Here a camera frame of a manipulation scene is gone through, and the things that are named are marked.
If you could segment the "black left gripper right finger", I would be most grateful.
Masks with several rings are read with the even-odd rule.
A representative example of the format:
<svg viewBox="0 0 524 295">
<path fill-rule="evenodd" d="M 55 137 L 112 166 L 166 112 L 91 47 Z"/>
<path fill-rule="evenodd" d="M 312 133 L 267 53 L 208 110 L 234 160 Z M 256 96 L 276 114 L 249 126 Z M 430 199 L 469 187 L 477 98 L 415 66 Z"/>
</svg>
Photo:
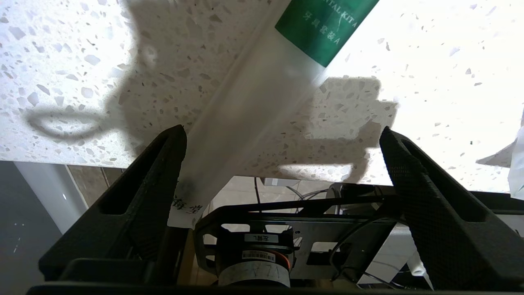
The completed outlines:
<svg viewBox="0 0 524 295">
<path fill-rule="evenodd" d="M 434 288 L 523 290 L 522 237 L 412 140 L 386 127 L 379 145 Z"/>
</svg>

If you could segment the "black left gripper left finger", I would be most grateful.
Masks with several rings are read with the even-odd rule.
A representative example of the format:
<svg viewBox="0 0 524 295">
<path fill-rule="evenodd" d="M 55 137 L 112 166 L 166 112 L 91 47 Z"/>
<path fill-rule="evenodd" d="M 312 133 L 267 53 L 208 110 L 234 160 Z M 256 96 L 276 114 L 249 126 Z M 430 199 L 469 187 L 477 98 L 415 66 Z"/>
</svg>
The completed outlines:
<svg viewBox="0 0 524 295">
<path fill-rule="evenodd" d="M 167 226 L 185 129 L 161 132 L 39 260 L 47 282 L 167 283 L 187 231 Z"/>
</svg>

